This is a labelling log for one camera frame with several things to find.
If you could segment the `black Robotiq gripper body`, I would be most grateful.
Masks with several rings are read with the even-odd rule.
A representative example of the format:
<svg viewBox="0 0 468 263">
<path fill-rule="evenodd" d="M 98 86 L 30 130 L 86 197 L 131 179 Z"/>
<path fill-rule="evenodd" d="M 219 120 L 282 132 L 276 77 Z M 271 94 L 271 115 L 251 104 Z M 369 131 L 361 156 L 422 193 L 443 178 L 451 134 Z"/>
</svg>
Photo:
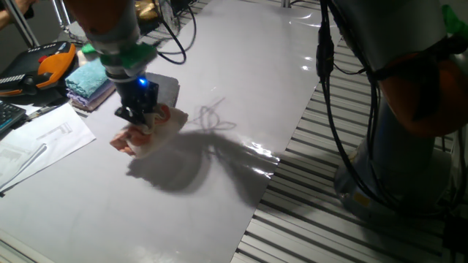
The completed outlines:
<svg viewBox="0 0 468 263">
<path fill-rule="evenodd" d="M 139 76 L 130 81 L 115 83 L 115 86 L 121 97 L 121 107 L 143 114 L 157 104 L 159 85 L 146 77 Z"/>
</svg>

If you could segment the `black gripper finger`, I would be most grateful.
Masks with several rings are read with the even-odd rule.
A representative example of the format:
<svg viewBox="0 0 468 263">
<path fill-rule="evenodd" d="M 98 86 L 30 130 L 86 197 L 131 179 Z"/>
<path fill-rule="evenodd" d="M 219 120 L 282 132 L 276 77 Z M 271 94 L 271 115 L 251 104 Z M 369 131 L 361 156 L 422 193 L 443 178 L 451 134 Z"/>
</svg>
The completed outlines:
<svg viewBox="0 0 468 263">
<path fill-rule="evenodd" d="M 119 107 L 114 114 L 124 120 L 132 123 L 134 125 L 142 125 L 143 124 L 143 114 L 137 113 L 131 108 L 128 107 Z"/>
<path fill-rule="evenodd" d="M 156 117 L 156 112 L 158 110 L 157 105 L 155 104 L 150 110 L 143 112 L 144 124 L 143 131 L 153 131 L 154 130 L 154 120 Z"/>
</svg>

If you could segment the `person's bare hand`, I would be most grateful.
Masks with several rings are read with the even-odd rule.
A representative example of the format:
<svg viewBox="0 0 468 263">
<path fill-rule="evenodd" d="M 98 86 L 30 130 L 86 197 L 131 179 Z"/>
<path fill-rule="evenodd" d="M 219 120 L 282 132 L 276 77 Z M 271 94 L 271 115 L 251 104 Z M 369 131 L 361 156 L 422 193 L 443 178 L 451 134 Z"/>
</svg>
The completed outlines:
<svg viewBox="0 0 468 263">
<path fill-rule="evenodd" d="M 23 15 L 25 15 L 29 8 L 36 2 L 37 0 L 15 0 L 15 3 Z"/>
</svg>

